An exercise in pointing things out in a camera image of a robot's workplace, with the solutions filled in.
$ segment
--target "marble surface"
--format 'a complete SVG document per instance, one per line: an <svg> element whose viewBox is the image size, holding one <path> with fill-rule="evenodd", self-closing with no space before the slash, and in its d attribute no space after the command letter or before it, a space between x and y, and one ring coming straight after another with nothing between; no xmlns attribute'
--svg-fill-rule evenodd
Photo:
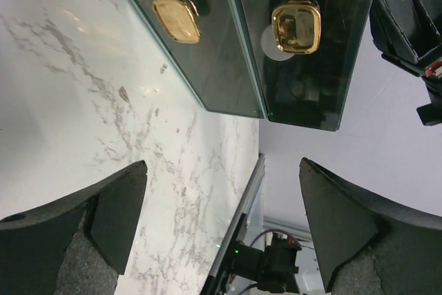
<svg viewBox="0 0 442 295"><path fill-rule="evenodd" d="M207 113L127 0L0 0L0 218L146 160L116 294L197 294L258 159Z"/></svg>

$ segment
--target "white wall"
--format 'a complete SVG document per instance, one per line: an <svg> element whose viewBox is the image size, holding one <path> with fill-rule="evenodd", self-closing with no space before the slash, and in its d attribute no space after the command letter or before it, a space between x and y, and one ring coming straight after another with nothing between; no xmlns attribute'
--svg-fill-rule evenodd
<svg viewBox="0 0 442 295"><path fill-rule="evenodd" d="M340 130L328 133L266 121L265 215L307 226L298 172L302 157L401 204L442 216L442 125L425 127L423 82L383 61L365 28Z"/></svg>

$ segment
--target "gold knob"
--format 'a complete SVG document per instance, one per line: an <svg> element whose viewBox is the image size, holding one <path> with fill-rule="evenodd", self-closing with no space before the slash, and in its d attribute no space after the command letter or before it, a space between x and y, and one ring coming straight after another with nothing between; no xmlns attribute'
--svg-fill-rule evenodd
<svg viewBox="0 0 442 295"><path fill-rule="evenodd" d="M276 45L281 51L307 55L318 50L320 10L312 0L288 0L271 14Z"/></svg>
<svg viewBox="0 0 442 295"><path fill-rule="evenodd" d="M163 29L180 43L200 41L198 20L210 12L209 0L154 0L153 11Z"/></svg>

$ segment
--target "cable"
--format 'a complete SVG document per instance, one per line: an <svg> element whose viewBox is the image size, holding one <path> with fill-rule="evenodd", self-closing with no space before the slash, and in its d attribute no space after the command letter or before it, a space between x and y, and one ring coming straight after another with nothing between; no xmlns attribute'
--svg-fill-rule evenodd
<svg viewBox="0 0 442 295"><path fill-rule="evenodd" d="M248 292L250 289L256 288L257 286L258 286L257 283L252 283L251 285L248 285L247 287L245 287L241 292L239 292L238 295L243 295L246 292Z"/></svg>
<svg viewBox="0 0 442 295"><path fill-rule="evenodd" d="M297 238L295 238L293 235L291 235L288 231L285 231L283 229L272 228L272 229L267 229L267 230L263 231L261 234L258 234L258 236L256 236L255 239L253 241L251 241L250 247L252 247L261 236L268 234L268 233L279 233L279 234L287 235L287 237L289 239L291 239L293 242L295 242L299 246L301 246L301 244L299 243L299 240Z"/></svg>

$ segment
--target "black cable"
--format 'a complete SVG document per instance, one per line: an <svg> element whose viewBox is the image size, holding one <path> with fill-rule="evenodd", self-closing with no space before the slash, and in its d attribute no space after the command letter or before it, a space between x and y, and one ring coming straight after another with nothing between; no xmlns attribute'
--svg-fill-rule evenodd
<svg viewBox="0 0 442 295"><path fill-rule="evenodd" d="M252 288L256 288L258 286L257 283L252 283L251 285L248 285L247 287L245 287L241 292L238 293L238 295L243 295L245 294L245 292L249 291Z"/></svg>

